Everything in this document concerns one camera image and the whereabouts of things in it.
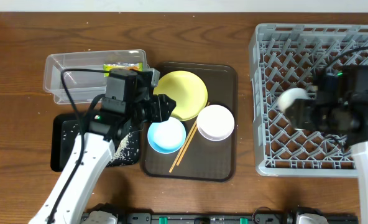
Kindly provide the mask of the pile of rice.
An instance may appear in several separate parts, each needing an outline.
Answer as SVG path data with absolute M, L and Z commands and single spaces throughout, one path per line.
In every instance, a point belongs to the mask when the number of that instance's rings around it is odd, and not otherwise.
M 108 167 L 134 165 L 140 158 L 140 132 L 131 132 L 121 140 L 120 145 L 107 164 Z

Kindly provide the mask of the yellow plate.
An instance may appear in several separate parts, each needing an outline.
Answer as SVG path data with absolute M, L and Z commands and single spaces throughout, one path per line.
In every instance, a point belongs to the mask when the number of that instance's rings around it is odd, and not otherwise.
M 154 94 L 164 94 L 175 100 L 176 107 L 171 116 L 187 121 L 198 116 L 208 102 L 208 91 L 204 81 L 194 73 L 179 70 L 164 75 L 154 88 Z

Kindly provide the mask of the green snack wrapper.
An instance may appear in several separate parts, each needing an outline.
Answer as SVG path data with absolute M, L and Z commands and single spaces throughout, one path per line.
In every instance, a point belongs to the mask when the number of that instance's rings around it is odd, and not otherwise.
M 110 71 L 112 69 L 138 70 L 143 71 L 143 63 L 107 63 L 103 65 L 103 70 Z

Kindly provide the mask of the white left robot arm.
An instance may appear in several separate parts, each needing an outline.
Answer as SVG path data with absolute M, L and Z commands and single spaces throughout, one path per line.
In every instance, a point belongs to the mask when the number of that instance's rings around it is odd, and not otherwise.
M 85 116 L 77 117 L 79 133 L 69 159 L 31 223 L 118 222 L 118 215 L 102 210 L 93 211 L 86 220 L 82 219 L 90 195 L 130 128 L 168 120 L 176 102 L 161 94 L 134 102 L 125 101 L 125 112 L 118 109 L 118 104 L 118 100 L 100 94 L 93 99 Z

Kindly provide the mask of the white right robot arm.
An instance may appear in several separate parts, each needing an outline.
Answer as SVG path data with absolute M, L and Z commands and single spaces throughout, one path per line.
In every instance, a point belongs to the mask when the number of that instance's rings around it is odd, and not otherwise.
M 368 223 L 368 70 L 325 74 L 310 98 L 292 88 L 278 98 L 279 110 L 295 129 L 345 135 L 358 172 L 361 222 Z

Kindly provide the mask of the blue bowl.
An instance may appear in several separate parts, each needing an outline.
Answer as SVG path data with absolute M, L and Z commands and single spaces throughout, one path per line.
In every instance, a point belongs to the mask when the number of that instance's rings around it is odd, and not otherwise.
M 181 121 L 170 117 L 161 123 L 152 123 L 147 132 L 147 140 L 153 150 L 161 154 L 178 151 L 186 139 L 186 129 Z

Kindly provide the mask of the pink white bowl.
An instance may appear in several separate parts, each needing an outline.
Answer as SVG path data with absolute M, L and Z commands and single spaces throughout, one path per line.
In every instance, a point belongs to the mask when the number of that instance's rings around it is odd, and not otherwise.
M 235 120 L 224 106 L 209 105 L 201 110 L 197 119 L 200 134 L 210 141 L 222 141 L 234 131 Z

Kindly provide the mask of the small white green cup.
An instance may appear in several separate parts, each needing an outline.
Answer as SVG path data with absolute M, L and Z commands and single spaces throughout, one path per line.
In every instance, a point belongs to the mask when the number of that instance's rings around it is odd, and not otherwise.
M 277 100 L 279 110 L 284 113 L 297 99 L 309 100 L 310 97 L 302 88 L 291 88 L 284 91 Z

